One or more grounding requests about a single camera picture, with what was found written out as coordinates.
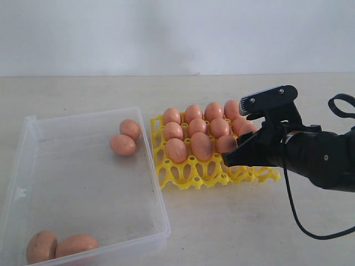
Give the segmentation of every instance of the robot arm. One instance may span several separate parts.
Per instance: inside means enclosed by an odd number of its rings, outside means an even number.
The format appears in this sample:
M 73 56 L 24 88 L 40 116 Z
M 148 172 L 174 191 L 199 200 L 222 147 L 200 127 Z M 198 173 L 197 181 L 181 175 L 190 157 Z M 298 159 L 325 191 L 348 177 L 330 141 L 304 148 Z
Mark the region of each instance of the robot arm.
M 293 102 L 296 97 L 296 88 L 286 85 L 242 98 L 240 114 L 247 115 L 248 120 L 265 117 L 265 121 L 255 134 L 240 136 L 237 149 L 222 154 L 224 164 L 228 167 L 282 167 L 292 214 L 303 233 L 319 240 L 353 233 L 355 226 L 318 236 L 307 231 L 297 217 L 287 169 L 307 177 L 317 187 L 355 192 L 355 126 L 344 135 L 322 131 L 319 125 L 304 126 Z M 328 105 L 337 116 L 355 119 L 355 114 L 340 111 L 334 99 L 344 100 L 355 107 L 354 97 L 338 94 Z

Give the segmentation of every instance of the black strap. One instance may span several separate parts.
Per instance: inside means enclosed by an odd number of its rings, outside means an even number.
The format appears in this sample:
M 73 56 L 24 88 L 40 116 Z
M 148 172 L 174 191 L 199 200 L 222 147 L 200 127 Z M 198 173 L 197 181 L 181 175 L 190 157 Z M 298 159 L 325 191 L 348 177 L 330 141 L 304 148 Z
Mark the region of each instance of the black strap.
M 346 101 L 347 103 L 349 103 L 355 107 L 355 98 L 353 96 L 350 96 L 350 95 L 344 94 L 344 93 L 339 93 L 328 101 L 328 106 L 335 115 L 337 115 L 341 118 L 354 118 L 355 119 L 355 113 L 343 112 L 338 107 L 336 107 L 334 100 Z

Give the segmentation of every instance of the black cable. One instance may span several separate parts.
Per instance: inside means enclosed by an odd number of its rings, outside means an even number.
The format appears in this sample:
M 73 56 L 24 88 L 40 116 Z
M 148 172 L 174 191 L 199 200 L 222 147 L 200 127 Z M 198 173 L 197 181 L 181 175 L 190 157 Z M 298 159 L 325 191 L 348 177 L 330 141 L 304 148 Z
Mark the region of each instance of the black cable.
M 328 240 L 328 239 L 333 239 L 333 238 L 337 238 L 337 237 L 342 237 L 345 236 L 346 234 L 350 234 L 355 232 L 355 226 L 351 227 L 347 230 L 338 232 L 338 233 L 334 233 L 334 234 L 329 234 L 327 236 L 318 236 L 316 234 L 312 234 L 311 232 L 307 231 L 301 224 L 300 220 L 297 217 L 297 213 L 296 213 L 296 209 L 295 209 L 295 205 L 293 204 L 293 199 L 292 199 L 292 193 L 291 193 L 291 189 L 290 189 L 290 182 L 288 180 L 288 174 L 287 174 L 287 166 L 286 166 L 286 138 L 287 138 L 287 129 L 284 126 L 284 132 L 283 132 L 283 138 L 282 138 L 282 144 L 283 144 L 283 156 L 282 156 L 282 164 L 283 164 L 283 174 L 285 176 L 285 182 L 286 182 L 286 188 L 287 188 L 287 194 L 288 194 L 288 199 L 290 200 L 290 205 L 291 205 L 291 210 L 292 210 L 292 214 L 293 217 L 295 218 L 295 221 L 298 225 L 298 227 L 300 228 L 300 230 L 305 233 L 306 235 L 308 235 L 309 237 L 312 237 L 314 239 L 318 239 L 318 240 Z
M 353 96 L 350 96 L 350 95 L 344 94 L 344 93 L 339 93 L 328 101 L 328 106 L 335 115 L 337 115 L 341 118 L 354 118 L 355 119 L 355 113 L 343 112 L 335 105 L 334 100 L 342 100 L 342 101 L 345 101 L 348 104 L 351 104 L 352 106 L 355 107 L 355 98 Z

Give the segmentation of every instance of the plastic egg tray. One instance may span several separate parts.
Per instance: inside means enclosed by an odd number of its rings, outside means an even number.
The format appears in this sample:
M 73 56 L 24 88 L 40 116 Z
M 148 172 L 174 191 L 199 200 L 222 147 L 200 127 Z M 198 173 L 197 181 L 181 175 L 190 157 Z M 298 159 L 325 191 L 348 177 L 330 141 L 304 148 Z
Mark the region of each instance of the plastic egg tray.
M 184 136 L 188 136 L 187 123 L 184 123 L 184 113 L 181 112 L 182 124 L 181 127 L 184 131 Z M 180 189 L 184 190 L 190 186 L 200 189 L 202 185 L 206 187 L 213 187 L 216 183 L 226 185 L 229 182 L 238 184 L 243 180 L 253 182 L 258 180 L 259 183 L 264 182 L 268 178 L 278 181 L 280 179 L 280 172 L 272 167 L 248 167 L 248 166 L 232 166 L 226 167 L 220 153 L 215 149 L 215 138 L 208 130 L 208 136 L 213 143 L 213 154 L 207 161 L 200 161 L 193 155 L 191 150 L 191 143 L 188 137 L 185 137 L 184 143 L 189 151 L 187 160 L 183 163 L 174 163 L 165 154 L 164 146 L 166 140 L 163 136 L 164 124 L 163 116 L 159 115 L 150 120 L 151 128 L 151 141 L 153 149 L 153 158 L 155 164 L 156 174 L 159 178 L 161 188 L 170 181 L 177 185 Z

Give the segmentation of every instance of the transparent plastic box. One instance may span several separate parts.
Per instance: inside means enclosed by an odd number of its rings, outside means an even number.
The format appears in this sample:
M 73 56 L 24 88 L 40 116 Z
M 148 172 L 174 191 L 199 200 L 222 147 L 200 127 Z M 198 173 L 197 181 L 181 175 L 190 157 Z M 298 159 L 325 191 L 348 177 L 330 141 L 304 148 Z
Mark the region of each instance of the transparent plastic box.
M 142 134 L 136 153 L 122 157 L 109 141 L 126 118 Z M 114 266 L 162 250 L 170 225 L 140 109 L 27 117 L 0 226 L 1 266 L 27 265 L 27 244 L 41 230 L 53 231 L 58 242 L 90 234 L 100 247 L 38 266 Z

